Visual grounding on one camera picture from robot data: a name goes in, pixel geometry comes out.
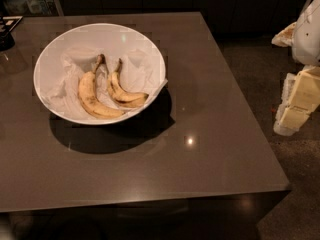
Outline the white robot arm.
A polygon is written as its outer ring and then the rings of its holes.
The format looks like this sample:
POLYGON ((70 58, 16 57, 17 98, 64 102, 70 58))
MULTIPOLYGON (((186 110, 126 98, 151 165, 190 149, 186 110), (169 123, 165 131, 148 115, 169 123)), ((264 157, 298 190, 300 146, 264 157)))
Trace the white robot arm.
POLYGON ((292 58, 303 65, 288 73, 273 130, 282 136, 298 132, 320 106, 320 0, 313 0, 298 20, 276 34, 272 44, 290 47, 292 58))

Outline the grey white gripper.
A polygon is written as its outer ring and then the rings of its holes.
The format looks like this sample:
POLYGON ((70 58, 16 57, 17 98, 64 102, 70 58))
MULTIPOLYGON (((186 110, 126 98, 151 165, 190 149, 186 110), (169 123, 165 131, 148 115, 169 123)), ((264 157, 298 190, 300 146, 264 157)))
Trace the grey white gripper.
POLYGON ((320 0, 313 0, 299 16, 292 55, 301 64, 313 66, 286 75, 273 126, 281 136, 293 135, 320 105, 320 0))

